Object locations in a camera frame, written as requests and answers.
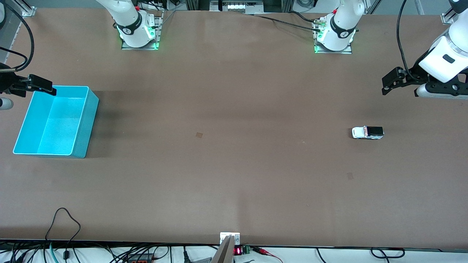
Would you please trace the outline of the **dark power strip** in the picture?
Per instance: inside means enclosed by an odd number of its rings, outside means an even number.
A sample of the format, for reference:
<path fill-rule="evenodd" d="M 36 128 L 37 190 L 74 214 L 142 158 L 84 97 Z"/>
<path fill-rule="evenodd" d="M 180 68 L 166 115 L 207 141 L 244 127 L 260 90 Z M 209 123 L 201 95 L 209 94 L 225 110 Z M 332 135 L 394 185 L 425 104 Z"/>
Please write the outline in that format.
<path fill-rule="evenodd" d="M 130 254 L 125 263 L 153 263 L 155 257 L 153 254 L 150 253 L 137 253 L 137 254 Z"/>

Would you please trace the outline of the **lit metal equipment box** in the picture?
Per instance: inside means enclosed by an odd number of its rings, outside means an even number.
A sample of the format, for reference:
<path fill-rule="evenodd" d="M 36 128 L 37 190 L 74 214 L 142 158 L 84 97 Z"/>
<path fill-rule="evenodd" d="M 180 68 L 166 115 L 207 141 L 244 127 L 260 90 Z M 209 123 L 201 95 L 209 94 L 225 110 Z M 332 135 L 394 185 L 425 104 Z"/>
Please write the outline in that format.
<path fill-rule="evenodd" d="M 210 0 L 209 11 L 255 15 L 264 13 L 264 2 L 263 0 Z"/>

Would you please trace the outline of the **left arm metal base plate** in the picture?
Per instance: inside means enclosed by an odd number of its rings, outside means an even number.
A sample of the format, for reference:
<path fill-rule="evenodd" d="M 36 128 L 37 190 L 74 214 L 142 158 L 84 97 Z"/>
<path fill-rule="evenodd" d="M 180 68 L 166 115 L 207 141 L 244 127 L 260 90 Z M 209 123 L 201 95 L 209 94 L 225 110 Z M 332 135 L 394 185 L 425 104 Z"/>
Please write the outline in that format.
<path fill-rule="evenodd" d="M 355 28 L 342 29 L 333 22 L 332 17 L 321 17 L 312 23 L 314 32 L 314 53 L 351 54 L 351 42 Z"/>

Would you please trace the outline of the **white jeep toy black roof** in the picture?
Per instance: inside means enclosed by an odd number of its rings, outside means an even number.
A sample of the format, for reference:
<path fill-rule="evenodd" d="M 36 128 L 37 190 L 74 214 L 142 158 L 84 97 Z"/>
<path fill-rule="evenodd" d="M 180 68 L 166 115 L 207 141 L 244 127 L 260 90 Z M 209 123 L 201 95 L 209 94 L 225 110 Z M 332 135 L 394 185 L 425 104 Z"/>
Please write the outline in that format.
<path fill-rule="evenodd" d="M 381 126 L 354 127 L 351 130 L 354 139 L 379 140 L 385 135 Z"/>

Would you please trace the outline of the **turquoise plastic bin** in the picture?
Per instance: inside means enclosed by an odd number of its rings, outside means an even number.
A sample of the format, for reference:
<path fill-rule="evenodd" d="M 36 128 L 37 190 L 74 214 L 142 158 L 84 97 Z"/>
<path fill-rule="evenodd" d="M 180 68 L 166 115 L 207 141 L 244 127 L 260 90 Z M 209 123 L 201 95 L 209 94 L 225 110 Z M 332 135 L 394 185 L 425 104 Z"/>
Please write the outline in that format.
<path fill-rule="evenodd" d="M 56 95 L 35 91 L 13 154 L 83 159 L 99 98 L 86 85 L 55 85 Z"/>

